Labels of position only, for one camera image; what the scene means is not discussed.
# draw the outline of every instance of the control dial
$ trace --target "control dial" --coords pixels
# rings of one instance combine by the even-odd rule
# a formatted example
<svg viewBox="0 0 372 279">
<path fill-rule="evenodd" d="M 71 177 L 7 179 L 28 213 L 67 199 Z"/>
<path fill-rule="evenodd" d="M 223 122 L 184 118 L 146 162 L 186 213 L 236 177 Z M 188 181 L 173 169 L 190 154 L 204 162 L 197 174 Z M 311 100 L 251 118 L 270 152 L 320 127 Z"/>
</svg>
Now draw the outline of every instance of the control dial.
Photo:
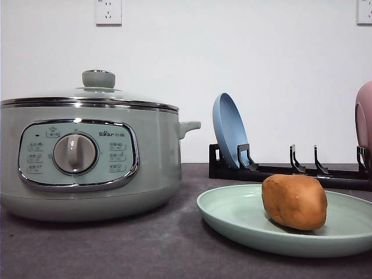
<svg viewBox="0 0 372 279">
<path fill-rule="evenodd" d="M 89 170 L 95 163 L 97 148 L 90 138 L 70 134 L 61 138 L 53 151 L 54 162 L 61 171 L 78 174 Z"/>
</svg>

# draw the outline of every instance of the glass lid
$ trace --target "glass lid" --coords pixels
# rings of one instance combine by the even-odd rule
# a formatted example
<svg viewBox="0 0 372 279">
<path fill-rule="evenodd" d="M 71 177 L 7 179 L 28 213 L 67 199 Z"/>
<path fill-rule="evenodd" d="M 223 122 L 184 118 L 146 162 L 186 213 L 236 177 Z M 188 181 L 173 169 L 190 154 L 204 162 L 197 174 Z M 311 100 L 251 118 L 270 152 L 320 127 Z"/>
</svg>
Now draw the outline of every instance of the glass lid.
<svg viewBox="0 0 372 279">
<path fill-rule="evenodd" d="M 2 106 L 59 106 L 63 103 L 86 103 L 97 105 L 142 106 L 178 112 L 178 107 L 167 105 L 153 98 L 114 89 L 115 75 L 104 70 L 87 70 L 82 74 L 84 87 L 44 93 L 39 96 L 8 99 Z"/>
</svg>

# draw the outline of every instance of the pink bowl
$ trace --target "pink bowl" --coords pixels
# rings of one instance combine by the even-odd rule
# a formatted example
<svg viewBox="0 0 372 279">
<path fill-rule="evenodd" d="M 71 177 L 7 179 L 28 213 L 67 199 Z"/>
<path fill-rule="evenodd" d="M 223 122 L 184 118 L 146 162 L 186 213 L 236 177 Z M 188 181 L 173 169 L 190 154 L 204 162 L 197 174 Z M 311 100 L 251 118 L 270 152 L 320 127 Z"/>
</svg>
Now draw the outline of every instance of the pink bowl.
<svg viewBox="0 0 372 279">
<path fill-rule="evenodd" d="M 372 154 L 372 80 L 356 95 L 355 126 L 359 145 Z"/>
</svg>

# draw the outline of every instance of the black dish rack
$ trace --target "black dish rack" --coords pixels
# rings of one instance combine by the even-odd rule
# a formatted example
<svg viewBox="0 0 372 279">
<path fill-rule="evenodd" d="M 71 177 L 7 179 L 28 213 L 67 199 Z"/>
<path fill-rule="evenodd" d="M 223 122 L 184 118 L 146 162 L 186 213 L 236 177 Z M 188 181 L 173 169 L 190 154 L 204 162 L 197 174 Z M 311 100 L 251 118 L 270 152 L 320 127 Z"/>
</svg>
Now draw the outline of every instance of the black dish rack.
<svg viewBox="0 0 372 279">
<path fill-rule="evenodd" d="M 372 170 L 370 170 L 370 154 L 368 149 L 357 146 L 356 156 L 358 171 L 331 170 L 324 167 L 317 158 L 317 146 L 314 146 L 315 168 L 302 166 L 296 159 L 296 146 L 289 147 L 290 166 L 265 166 L 255 163 L 249 152 L 249 144 L 237 146 L 239 169 L 230 167 L 223 158 L 218 144 L 209 145 L 209 178 L 220 178 L 241 181 L 262 182 L 273 174 L 305 174 L 319 180 L 324 188 L 353 189 L 372 191 Z M 241 159 L 246 152 L 249 164 Z"/>
</svg>

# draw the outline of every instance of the bread dough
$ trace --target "bread dough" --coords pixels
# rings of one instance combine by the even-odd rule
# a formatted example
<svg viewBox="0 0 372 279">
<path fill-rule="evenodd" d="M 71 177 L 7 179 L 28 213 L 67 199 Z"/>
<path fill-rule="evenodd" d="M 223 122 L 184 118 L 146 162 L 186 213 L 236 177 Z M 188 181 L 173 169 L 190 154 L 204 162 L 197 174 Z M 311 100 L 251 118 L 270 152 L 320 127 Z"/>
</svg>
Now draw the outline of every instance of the bread dough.
<svg viewBox="0 0 372 279">
<path fill-rule="evenodd" d="M 275 174 L 262 184 L 265 211 L 277 223 L 299 230 L 315 230 L 326 222 L 327 197 L 315 178 Z"/>
</svg>

